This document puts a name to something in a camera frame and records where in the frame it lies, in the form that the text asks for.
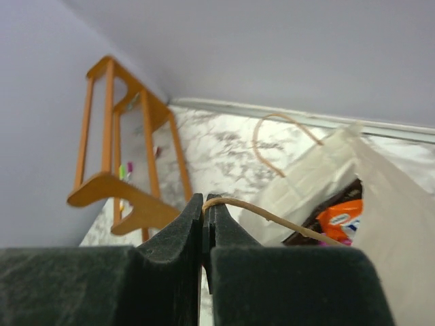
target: marble backsplash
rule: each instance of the marble backsplash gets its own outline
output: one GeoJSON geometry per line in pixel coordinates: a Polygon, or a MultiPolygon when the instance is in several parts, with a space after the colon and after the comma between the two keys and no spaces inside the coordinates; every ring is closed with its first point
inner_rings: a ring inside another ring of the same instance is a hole
{"type": "MultiPolygon", "coordinates": [[[[178,107],[172,110],[176,115],[194,192],[204,195],[218,193],[249,201],[275,177],[273,171],[257,160],[252,150],[252,132],[258,119],[178,107]]],[[[138,124],[131,126],[127,137],[130,150],[123,152],[123,162],[133,162],[133,183],[147,192],[149,185],[141,119],[132,121],[138,121],[138,124]]],[[[310,130],[318,138],[331,132],[321,128],[310,130]]],[[[363,138],[435,196],[435,145],[374,136],[363,138]]],[[[154,133],[154,144],[162,149],[157,159],[162,199],[182,209],[185,204],[183,189],[168,124],[154,133]]],[[[264,157],[274,165],[285,168],[308,150],[313,142],[295,125],[265,121],[258,144],[264,157]]],[[[110,234],[112,207],[113,201],[108,200],[83,239],[82,246],[140,245],[140,231],[121,237],[110,234]]],[[[241,210],[234,207],[228,209],[237,220],[241,210]]],[[[204,275],[201,297],[201,325],[212,325],[211,296],[208,295],[204,275]]]]}

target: wall trim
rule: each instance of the wall trim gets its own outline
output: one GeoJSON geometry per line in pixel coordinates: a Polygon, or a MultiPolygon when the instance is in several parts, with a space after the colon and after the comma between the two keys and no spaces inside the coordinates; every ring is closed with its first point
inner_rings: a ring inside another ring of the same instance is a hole
{"type": "MultiPolygon", "coordinates": [[[[169,104],[176,107],[200,109],[216,113],[256,118],[264,117],[270,113],[285,113],[295,120],[298,120],[301,124],[321,128],[337,128],[343,124],[351,124],[355,121],[359,121],[364,125],[362,130],[364,134],[435,144],[435,128],[390,124],[387,122],[376,122],[370,120],[355,120],[345,117],[313,114],[278,107],[263,107],[259,105],[215,101],[202,98],[174,98],[169,101],[169,104]]],[[[272,117],[271,120],[284,121],[278,117],[272,117]]]]}

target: dark brown bag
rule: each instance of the dark brown bag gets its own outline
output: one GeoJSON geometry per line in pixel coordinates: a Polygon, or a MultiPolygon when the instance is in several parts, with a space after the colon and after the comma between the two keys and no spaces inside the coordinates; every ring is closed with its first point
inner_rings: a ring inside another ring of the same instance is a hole
{"type": "MultiPolygon", "coordinates": [[[[362,199],[362,184],[361,180],[356,179],[353,183],[347,186],[343,191],[337,195],[329,198],[317,206],[310,214],[308,219],[302,224],[304,228],[322,233],[320,223],[317,220],[317,216],[326,210],[328,207],[341,204],[342,202],[348,202],[350,200],[362,199]]],[[[303,236],[298,232],[294,232],[291,236],[283,241],[285,246],[307,246],[318,245],[319,241],[303,236]]]]}

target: white wall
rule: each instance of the white wall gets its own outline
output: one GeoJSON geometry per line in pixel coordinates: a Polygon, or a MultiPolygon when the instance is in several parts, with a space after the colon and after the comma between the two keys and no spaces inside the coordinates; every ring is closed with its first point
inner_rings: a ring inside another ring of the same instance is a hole
{"type": "MultiPolygon", "coordinates": [[[[57,1],[2,1],[0,36],[0,247],[78,245],[102,206],[66,205],[87,70],[100,57],[114,54],[164,95],[147,78],[152,74],[57,1]]],[[[101,98],[101,87],[97,93],[101,98]]],[[[102,109],[98,104],[97,113],[102,109]]],[[[100,167],[101,126],[92,127],[91,135],[91,148],[98,152],[90,156],[88,173],[100,167]]]]}
{"type": "Polygon", "coordinates": [[[63,0],[172,97],[435,127],[435,2],[63,0]]]}

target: orange snack package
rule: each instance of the orange snack package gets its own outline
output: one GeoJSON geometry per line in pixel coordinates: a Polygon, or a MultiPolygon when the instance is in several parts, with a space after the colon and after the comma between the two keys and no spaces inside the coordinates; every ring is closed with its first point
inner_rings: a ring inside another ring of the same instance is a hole
{"type": "Polygon", "coordinates": [[[337,241],[353,240],[360,224],[362,200],[351,200],[331,206],[321,212],[317,219],[326,236],[337,241]]]}

